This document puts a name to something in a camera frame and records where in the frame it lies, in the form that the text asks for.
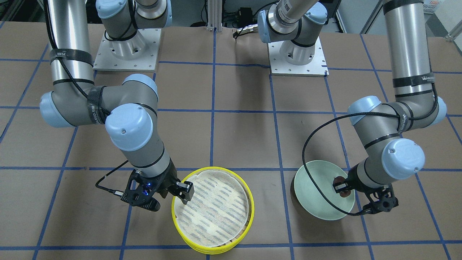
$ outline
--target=table surface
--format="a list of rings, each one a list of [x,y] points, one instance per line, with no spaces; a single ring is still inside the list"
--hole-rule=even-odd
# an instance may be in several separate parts
[[[93,57],[103,32],[89,25]],[[123,154],[103,126],[55,129],[43,121],[39,100],[53,89],[45,26],[1,23],[0,259],[462,259],[462,57],[453,43],[429,39],[448,114],[403,134],[423,148],[426,164],[394,183],[400,206],[324,221],[306,212],[291,188],[303,143],[361,97],[393,101],[387,38],[322,33],[330,75],[315,78],[271,75],[258,34],[237,41],[231,34],[163,29],[157,71],[145,73],[158,86],[158,132],[179,177],[225,167],[255,198],[247,236],[210,256],[190,249],[176,231],[171,195],[149,212],[95,188]],[[95,71],[95,84],[120,85],[129,74]],[[367,154],[345,119],[316,134],[306,156],[348,170]],[[130,170],[105,184],[123,189]],[[366,203],[363,194],[359,201]]]

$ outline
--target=white mesh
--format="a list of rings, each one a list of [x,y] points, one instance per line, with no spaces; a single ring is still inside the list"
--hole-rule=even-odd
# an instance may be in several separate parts
[[[249,215],[242,185],[229,173],[205,170],[191,176],[194,195],[187,205],[175,200],[176,222],[192,242],[216,247],[239,235]]]

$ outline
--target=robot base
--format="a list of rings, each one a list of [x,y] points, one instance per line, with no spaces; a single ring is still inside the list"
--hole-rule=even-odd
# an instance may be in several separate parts
[[[294,65],[288,63],[279,53],[283,42],[268,43],[269,64],[271,74],[277,76],[310,76],[324,77],[329,75],[326,59],[319,38],[316,40],[316,54],[310,63],[306,65]]]
[[[99,45],[94,69],[102,71],[144,71],[155,72],[160,46],[161,29],[140,29],[146,40],[146,50],[133,60],[122,60],[112,54],[109,41],[104,36]]]

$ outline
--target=white basket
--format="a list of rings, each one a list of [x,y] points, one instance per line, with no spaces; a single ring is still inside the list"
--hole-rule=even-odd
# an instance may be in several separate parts
[[[433,14],[444,0],[424,0],[424,13]]]

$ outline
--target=light green bowl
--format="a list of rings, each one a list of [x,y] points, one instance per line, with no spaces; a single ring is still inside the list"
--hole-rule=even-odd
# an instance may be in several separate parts
[[[311,176],[324,195],[337,207],[350,212],[355,201],[355,191],[351,195],[342,198],[335,193],[332,183],[337,176],[347,178],[347,174],[337,165],[328,161],[310,161],[306,163]],[[305,167],[298,169],[294,179],[294,190],[300,204],[313,216],[324,220],[338,220],[346,216],[344,213],[333,208],[321,196],[308,176]]]

